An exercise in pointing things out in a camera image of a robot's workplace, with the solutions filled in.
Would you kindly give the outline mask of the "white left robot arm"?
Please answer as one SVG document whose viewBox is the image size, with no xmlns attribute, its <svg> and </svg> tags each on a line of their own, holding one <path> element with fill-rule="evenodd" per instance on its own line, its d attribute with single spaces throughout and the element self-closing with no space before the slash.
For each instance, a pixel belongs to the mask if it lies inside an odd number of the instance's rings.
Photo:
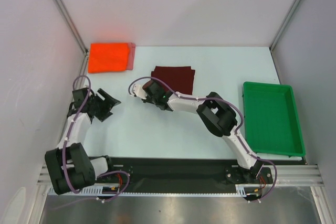
<svg viewBox="0 0 336 224">
<path fill-rule="evenodd" d="M 121 102 L 102 89 L 94 93 L 89 88 L 73 90 L 73 101 L 67 113 L 67 125 L 57 147 L 47 151 L 45 162 L 53 189 L 57 195 L 73 192 L 115 178 L 110 158 L 90 158 L 83 142 L 93 119 L 103 122 L 112 115 L 112 108 Z"/>
</svg>

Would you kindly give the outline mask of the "dark red t shirt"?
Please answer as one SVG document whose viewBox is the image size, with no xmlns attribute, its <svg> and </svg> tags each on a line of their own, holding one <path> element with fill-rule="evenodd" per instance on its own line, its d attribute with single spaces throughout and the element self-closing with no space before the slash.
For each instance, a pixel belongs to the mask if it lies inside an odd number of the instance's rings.
<svg viewBox="0 0 336 224">
<path fill-rule="evenodd" d="M 195 70 L 191 66 L 163 67 L 156 66 L 151 72 L 151 77 L 165 82 L 175 92 L 192 95 Z"/>
</svg>

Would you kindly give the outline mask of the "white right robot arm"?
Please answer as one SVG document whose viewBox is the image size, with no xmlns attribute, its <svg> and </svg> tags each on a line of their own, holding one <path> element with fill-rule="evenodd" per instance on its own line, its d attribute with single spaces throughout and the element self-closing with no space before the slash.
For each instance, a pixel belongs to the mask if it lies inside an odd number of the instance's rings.
<svg viewBox="0 0 336 224">
<path fill-rule="evenodd" d="M 254 183 L 261 177 L 263 163 L 243 138 L 235 107 L 216 92 L 198 98 L 165 90 L 157 80 L 150 80 L 144 85 L 135 84 L 132 91 L 143 102 L 154 104 L 163 111 L 184 111 L 198 115 L 209 132 L 222 138 L 235 154 L 245 181 Z"/>
</svg>

